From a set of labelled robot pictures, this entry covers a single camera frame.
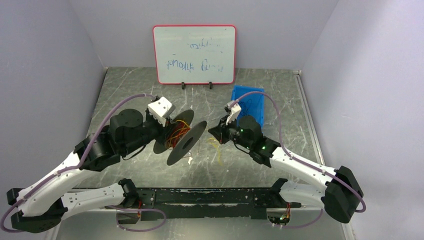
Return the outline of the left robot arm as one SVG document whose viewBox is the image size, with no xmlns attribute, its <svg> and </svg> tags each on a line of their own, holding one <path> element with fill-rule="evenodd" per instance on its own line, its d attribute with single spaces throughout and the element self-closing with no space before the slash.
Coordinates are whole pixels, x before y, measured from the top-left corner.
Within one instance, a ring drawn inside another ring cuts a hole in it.
<svg viewBox="0 0 424 240">
<path fill-rule="evenodd" d="M 108 206 L 125 209 L 140 203 L 132 180 L 124 178 L 103 188 L 72 192 L 85 179 L 121 161 L 131 153 L 139 154 L 150 142 L 161 138 L 169 118 L 157 118 L 147 109 L 109 113 L 99 129 L 76 145 L 68 157 L 45 177 L 27 188 L 7 192 L 10 233 L 42 233 L 72 216 Z"/>
</svg>

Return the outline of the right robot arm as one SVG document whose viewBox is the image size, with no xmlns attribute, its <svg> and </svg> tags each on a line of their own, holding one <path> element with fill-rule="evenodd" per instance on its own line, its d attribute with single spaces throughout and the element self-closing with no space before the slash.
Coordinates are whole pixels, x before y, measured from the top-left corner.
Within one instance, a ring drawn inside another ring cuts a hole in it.
<svg viewBox="0 0 424 240">
<path fill-rule="evenodd" d="M 250 115 L 231 123 L 227 123 L 224 116 L 208 132 L 220 144 L 233 142 L 256 163 L 281 169 L 305 181 L 305 184 L 286 181 L 277 187 L 277 195 L 285 202 L 321 208 L 344 224 L 358 212 L 364 193 L 350 168 L 325 166 L 283 148 L 279 142 L 265 136 L 260 124 Z"/>
</svg>

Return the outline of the black cable spool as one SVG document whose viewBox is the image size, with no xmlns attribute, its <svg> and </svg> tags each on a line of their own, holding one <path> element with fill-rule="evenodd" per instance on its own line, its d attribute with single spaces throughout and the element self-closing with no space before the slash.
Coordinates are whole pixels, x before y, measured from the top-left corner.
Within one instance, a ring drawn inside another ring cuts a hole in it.
<svg viewBox="0 0 424 240">
<path fill-rule="evenodd" d="M 200 139 L 207 127 L 205 120 L 194 126 L 191 123 L 195 112 L 187 109 L 167 122 L 162 135 L 155 141 L 153 152 L 157 155 L 170 150 L 166 164 L 172 166 L 184 158 Z"/>
</svg>

